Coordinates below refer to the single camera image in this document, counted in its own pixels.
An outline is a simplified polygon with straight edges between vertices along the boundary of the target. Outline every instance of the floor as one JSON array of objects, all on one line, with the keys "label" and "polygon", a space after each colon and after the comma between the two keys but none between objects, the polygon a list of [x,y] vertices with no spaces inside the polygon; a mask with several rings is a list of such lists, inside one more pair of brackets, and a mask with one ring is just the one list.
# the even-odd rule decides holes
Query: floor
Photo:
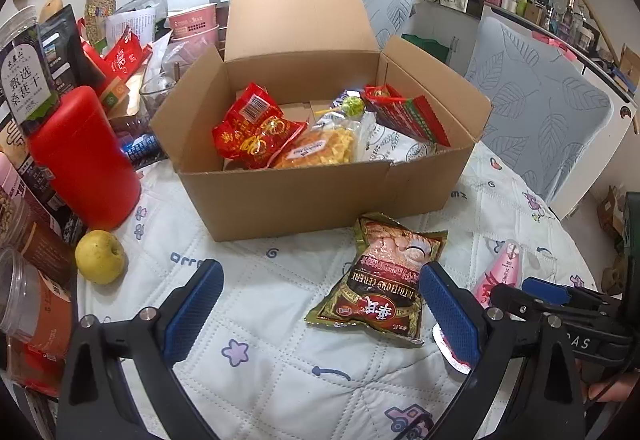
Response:
[{"label": "floor", "polygon": [[596,286],[600,289],[602,271],[613,264],[616,252],[613,241],[600,229],[596,207],[598,203],[590,192],[580,200],[576,212],[562,221],[562,227],[574,239],[587,263]]}]

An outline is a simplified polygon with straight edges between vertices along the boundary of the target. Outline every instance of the screw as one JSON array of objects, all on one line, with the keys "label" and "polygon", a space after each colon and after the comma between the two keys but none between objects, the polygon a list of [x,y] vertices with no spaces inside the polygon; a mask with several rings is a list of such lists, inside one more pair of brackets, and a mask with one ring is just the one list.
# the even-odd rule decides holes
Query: screw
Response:
[{"label": "screw", "polygon": [[550,315],[546,321],[551,328],[559,328],[562,326],[562,320],[557,315]]},{"label": "screw", "polygon": [[80,320],[82,328],[91,328],[95,324],[95,315],[86,315]]},{"label": "screw", "polygon": [[486,311],[486,314],[489,316],[489,319],[491,319],[491,321],[500,321],[500,319],[504,317],[504,312],[499,308],[495,308],[495,306],[489,308]]},{"label": "screw", "polygon": [[143,308],[138,315],[140,316],[140,319],[142,319],[142,321],[151,321],[151,319],[156,317],[157,313],[158,310],[156,310],[152,306],[148,306],[146,308]]}]

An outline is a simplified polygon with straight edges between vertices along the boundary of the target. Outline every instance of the white quilted tablecloth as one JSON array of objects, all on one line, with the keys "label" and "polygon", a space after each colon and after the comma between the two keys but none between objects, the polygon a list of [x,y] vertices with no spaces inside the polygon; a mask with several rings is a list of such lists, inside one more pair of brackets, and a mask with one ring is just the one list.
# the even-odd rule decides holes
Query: white quilted tablecloth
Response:
[{"label": "white quilted tablecloth", "polygon": [[[462,376],[450,373],[433,342],[427,307],[419,348],[396,346],[363,329],[305,324],[306,312],[353,260],[350,229],[216,243],[168,161],[143,173],[139,207],[116,232],[129,270],[107,287],[79,277],[79,315],[131,319],[186,283],[200,260],[218,260],[225,271],[222,296],[174,370],[220,438],[391,440],[397,434],[391,417],[412,406],[434,420],[443,413]],[[595,287],[560,222],[483,144],[442,211],[402,223],[417,231],[449,230],[440,262],[461,287],[475,285],[500,241],[509,238],[522,245],[524,277]],[[124,367],[149,431],[166,436],[132,362]],[[500,419],[517,366],[511,368],[480,434]]]}]

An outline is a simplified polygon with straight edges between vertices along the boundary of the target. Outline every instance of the blue arrow print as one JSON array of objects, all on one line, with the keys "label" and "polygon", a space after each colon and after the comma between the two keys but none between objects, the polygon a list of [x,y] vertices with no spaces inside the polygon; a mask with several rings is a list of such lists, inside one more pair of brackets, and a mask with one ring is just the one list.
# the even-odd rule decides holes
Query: blue arrow print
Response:
[{"label": "blue arrow print", "polygon": [[316,376],[320,376],[322,373],[333,373],[334,375],[343,376],[349,382],[351,382],[351,377],[349,375],[347,375],[346,373],[341,372],[339,370],[323,370],[322,368],[320,368],[320,366],[314,366],[314,369],[311,370],[311,373],[313,373]]}]

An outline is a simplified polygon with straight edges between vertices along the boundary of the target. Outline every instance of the blue gripper pad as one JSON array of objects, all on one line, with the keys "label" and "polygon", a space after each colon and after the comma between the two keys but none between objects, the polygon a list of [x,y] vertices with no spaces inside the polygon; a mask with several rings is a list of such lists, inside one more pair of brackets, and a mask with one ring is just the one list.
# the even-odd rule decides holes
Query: blue gripper pad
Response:
[{"label": "blue gripper pad", "polygon": [[[452,289],[459,290],[450,278],[448,281]],[[420,271],[419,288],[455,356],[473,368],[480,359],[478,330],[431,263]]]},{"label": "blue gripper pad", "polygon": [[527,277],[522,282],[522,291],[552,305],[566,305],[571,301],[571,295],[566,287],[537,277]]},{"label": "blue gripper pad", "polygon": [[211,309],[222,293],[225,282],[222,265],[214,260],[207,260],[207,263],[204,275],[191,289],[184,303],[166,327],[162,354],[169,366],[187,358],[193,343],[209,317]]}]

